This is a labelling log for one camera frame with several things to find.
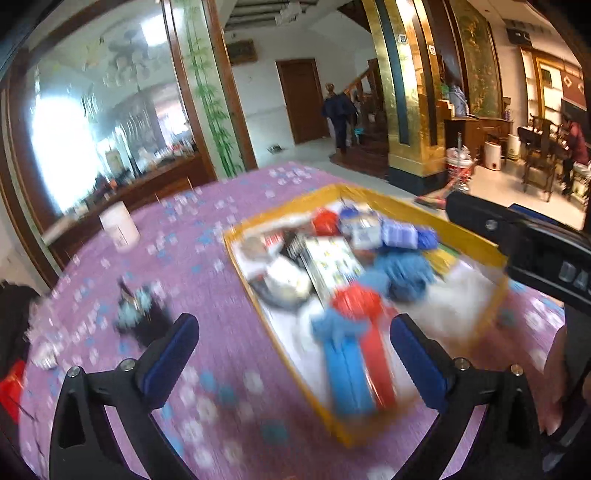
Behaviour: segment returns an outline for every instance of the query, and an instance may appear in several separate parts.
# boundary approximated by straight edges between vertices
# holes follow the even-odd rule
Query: wooden table
[[[132,212],[157,202],[158,199],[207,183],[207,179],[200,174],[201,170],[196,168],[198,161],[198,154],[179,158],[121,187],[109,199],[91,207],[83,216],[71,221],[58,220],[55,228],[50,228],[43,235],[58,265],[64,268],[82,245],[102,229],[99,216],[111,205],[124,202]]]

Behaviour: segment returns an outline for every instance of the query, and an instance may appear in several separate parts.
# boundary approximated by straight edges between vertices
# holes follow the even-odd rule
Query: wooden chair
[[[527,190],[528,185],[533,185],[543,189],[547,194],[546,202],[550,201],[552,196],[552,187],[554,184],[554,172],[556,170],[556,158],[551,151],[550,126],[552,122],[547,119],[538,119],[541,127],[540,146],[529,148],[525,157],[525,170],[523,174],[523,191]],[[544,176],[542,183],[537,183],[530,177],[531,169],[539,171]]]

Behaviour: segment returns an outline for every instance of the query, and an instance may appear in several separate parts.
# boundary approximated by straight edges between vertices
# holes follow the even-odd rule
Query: table
[[[517,135],[522,144],[531,145],[530,148],[540,148],[542,132],[534,131],[531,127],[519,127]],[[570,156],[569,148],[556,141],[555,138],[550,137],[550,152],[559,160],[564,160]]]
[[[123,276],[133,288],[158,282],[175,318],[189,312],[199,320],[199,344],[167,404],[154,412],[198,478],[390,479],[435,413],[419,402],[367,446],[341,446],[327,434],[278,357],[222,244],[222,231],[232,224],[337,181],[294,163],[259,170],[136,211],[141,241],[127,254],[117,254],[103,232],[87,243],[33,318],[35,328],[47,327],[51,318],[53,328],[68,331],[71,342],[59,356],[59,368],[42,371],[29,363],[25,371],[22,407],[37,419],[21,414],[21,450],[30,467],[47,477],[50,429],[65,371],[74,364],[87,372],[112,369],[141,354],[134,340],[120,338],[110,325],[118,299],[116,279]],[[470,358],[497,368],[519,362],[535,394],[541,385],[537,369],[563,324],[561,309],[513,283],[499,318],[501,323]],[[110,410],[130,467],[145,476]],[[481,415],[479,409],[446,475],[461,465]]]

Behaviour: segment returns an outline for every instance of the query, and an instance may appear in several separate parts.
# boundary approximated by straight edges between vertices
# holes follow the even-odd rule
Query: woman
[[[570,157],[565,159],[562,163],[564,184],[566,185],[562,193],[564,195],[569,195],[573,193],[573,165],[575,163],[588,165],[589,155],[587,153],[585,137],[583,136],[583,129],[581,128],[580,124],[575,122],[569,114],[563,113],[563,125],[569,132],[566,144],[570,150]]]

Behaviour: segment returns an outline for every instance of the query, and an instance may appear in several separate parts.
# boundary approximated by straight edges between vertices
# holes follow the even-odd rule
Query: dark clothing
[[[351,116],[357,114],[357,109],[348,95],[340,93],[324,100],[322,106],[322,116],[331,120],[338,116]]]
[[[328,97],[322,106],[322,116],[330,118],[335,128],[336,148],[347,148],[347,123],[357,116],[355,105],[344,93]]]
[[[562,173],[564,177],[564,184],[567,189],[572,190],[574,184],[574,177],[571,175],[573,171],[574,160],[572,158],[565,158],[562,161]]]
[[[339,115],[330,121],[335,128],[336,148],[347,148],[347,117]]]

